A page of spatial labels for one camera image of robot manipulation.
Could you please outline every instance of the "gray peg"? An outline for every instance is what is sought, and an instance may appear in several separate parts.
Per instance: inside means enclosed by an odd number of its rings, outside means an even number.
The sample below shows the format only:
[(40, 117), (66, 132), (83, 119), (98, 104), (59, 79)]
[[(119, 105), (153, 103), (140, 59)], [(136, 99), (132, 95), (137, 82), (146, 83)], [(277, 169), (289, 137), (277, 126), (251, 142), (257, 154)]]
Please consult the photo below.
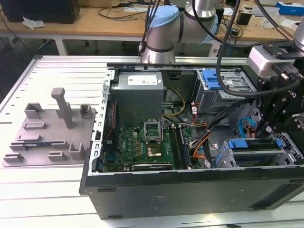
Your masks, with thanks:
[(71, 129), (73, 128), (72, 109), (66, 103), (64, 94), (65, 94), (64, 88), (53, 88), (51, 96), (57, 101), (61, 115), (66, 123), (66, 127), (68, 129)]

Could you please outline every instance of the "wooden table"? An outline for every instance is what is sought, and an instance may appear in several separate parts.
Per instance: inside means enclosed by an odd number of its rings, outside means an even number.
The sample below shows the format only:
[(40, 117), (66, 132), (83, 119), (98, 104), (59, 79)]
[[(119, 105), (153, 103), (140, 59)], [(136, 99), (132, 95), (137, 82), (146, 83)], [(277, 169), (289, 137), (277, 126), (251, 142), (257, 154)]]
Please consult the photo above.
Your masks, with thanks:
[[(295, 2), (295, 0), (287, 0), (285, 2)], [(249, 0), (242, 0), (239, 6), (239, 10), (243, 8), (243, 6), (247, 7), (257, 7), (257, 5)], [(302, 17), (299, 16), (287, 16), (283, 15), (284, 17), (292, 20), (299, 21)], [(273, 29), (264, 29), (261, 25), (261, 18), (251, 17), (248, 25), (240, 25), (243, 29), (243, 35), (240, 37), (241, 41), (268, 41), (272, 39), (285, 39), (279, 32), (277, 32), (274, 28)], [(290, 34), (294, 34), (291, 28), (284, 27)], [(217, 37), (223, 38), (226, 32), (226, 27), (221, 24), (218, 30)]]
[[(240, 8), (243, 5), (255, 6), (251, 1), (242, 0)], [(119, 17), (130, 15), (130, 12), (111, 12), (109, 16)], [(58, 24), (45, 23), (44, 28), (35, 28), (31, 30), (25, 27), (22, 23), (11, 23), (5, 18), (8, 27), (19, 38), (45, 38), (54, 39), (60, 55), (67, 55), (67, 49), (64, 43), (65, 39), (84, 39), (84, 40), (120, 40), (120, 41), (140, 41), (144, 31), (144, 21), (135, 16), (137, 20), (131, 21), (115, 21), (98, 15), (97, 8), (81, 8), (80, 15), (74, 24)], [(300, 20), (301, 17), (292, 17), (295, 20)], [(252, 17), (248, 26), (241, 26), (244, 34), (238, 42), (256, 42), (267, 41), (271, 39), (283, 38), (274, 29), (263, 29), (260, 25), (260, 18)], [(219, 38), (223, 38), (226, 28), (221, 25), (218, 33)], [(0, 37), (13, 37), (13, 35), (6, 29), (2, 21), (0, 21)]]

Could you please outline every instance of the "sticker label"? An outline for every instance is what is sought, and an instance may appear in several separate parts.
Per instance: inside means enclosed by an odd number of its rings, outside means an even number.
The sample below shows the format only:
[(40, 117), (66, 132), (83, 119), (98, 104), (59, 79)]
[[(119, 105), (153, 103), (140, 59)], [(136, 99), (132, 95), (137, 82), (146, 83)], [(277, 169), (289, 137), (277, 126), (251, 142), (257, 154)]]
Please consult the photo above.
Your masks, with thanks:
[(216, 149), (216, 150), (218, 150), (219, 149), (219, 147), (218, 147), (218, 144), (216, 143), (216, 144), (212, 144), (212, 146)]
[(207, 161), (207, 159), (205, 160), (205, 165), (210, 169), (210, 167), (211, 167), (211, 164), (210, 164), (210, 162), (209, 161)]
[(25, 146), (37, 146), (37, 144), (24, 144)]
[(197, 107), (192, 107), (192, 113), (195, 115), (198, 113)]
[(156, 75), (130, 75), (128, 76), (130, 86), (153, 86), (157, 85)]

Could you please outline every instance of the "workbench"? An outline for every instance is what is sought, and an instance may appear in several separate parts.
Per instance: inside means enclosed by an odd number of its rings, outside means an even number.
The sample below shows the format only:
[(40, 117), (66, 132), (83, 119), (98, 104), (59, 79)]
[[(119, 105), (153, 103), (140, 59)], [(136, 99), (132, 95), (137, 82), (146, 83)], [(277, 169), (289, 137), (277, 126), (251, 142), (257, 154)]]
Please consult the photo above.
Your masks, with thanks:
[[(240, 8), (243, 5), (255, 6), (251, 1), (242, 0)], [(110, 13), (111, 17), (119, 17), (130, 15), (131, 12)], [(54, 39), (60, 55), (68, 55), (65, 39), (83, 39), (83, 40), (116, 40), (116, 41), (140, 41), (144, 32), (144, 21), (135, 16), (137, 20), (131, 21), (116, 21), (101, 17), (98, 14), (97, 8), (81, 8), (80, 14), (74, 24), (58, 24), (45, 23), (43, 28), (35, 28), (33, 30), (24, 26), (21, 22), (10, 23), (5, 17), (8, 27), (19, 38), (40, 38), (40, 39)], [(301, 17), (292, 17), (290, 19), (301, 20)], [(260, 25), (261, 18), (251, 17), (247, 26), (241, 26), (244, 34), (238, 39), (238, 44), (249, 44), (257, 41), (268, 41), (272, 39), (282, 39), (274, 29), (263, 29)], [(291, 34), (294, 33), (290, 28), (286, 28)], [(221, 25), (217, 36), (223, 39), (226, 32), (224, 25)], [(0, 37), (14, 37), (0, 21)]]
[[(216, 61), (216, 58), (203, 57), (176, 58), (180, 64), (214, 65)], [(140, 60), (138, 57), (94, 56), (43, 56), (33, 59), (0, 104), (0, 157), (7, 153), (21, 126), (27, 103), (40, 102), (43, 109), (58, 108), (50, 96), (53, 87), (65, 88), (65, 98), (71, 108), (78, 108), (81, 103), (98, 108), (106, 64), (111, 62), (140, 63)], [(222, 62), (242, 65), (246, 59), (224, 58)], [(100, 220), (89, 197), (78, 193), (82, 170), (83, 165), (0, 166), (0, 227), (53, 228), (67, 224), (73, 228), (227, 227), (227, 224), (247, 228), (303, 227), (304, 193), (275, 210)], [(208, 193), (202, 190), (197, 197), (208, 197)]]

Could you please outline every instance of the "blue box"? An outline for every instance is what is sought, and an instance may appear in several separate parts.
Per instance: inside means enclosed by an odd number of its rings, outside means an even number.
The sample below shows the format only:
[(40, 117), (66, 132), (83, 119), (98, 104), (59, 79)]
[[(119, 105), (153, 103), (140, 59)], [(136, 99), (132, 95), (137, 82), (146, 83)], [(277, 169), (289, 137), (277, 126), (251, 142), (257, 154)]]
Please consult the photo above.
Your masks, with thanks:
[(304, 15), (304, 5), (301, 3), (277, 2), (275, 7), (280, 8), (279, 13), (282, 15), (293, 15), (293, 16)]

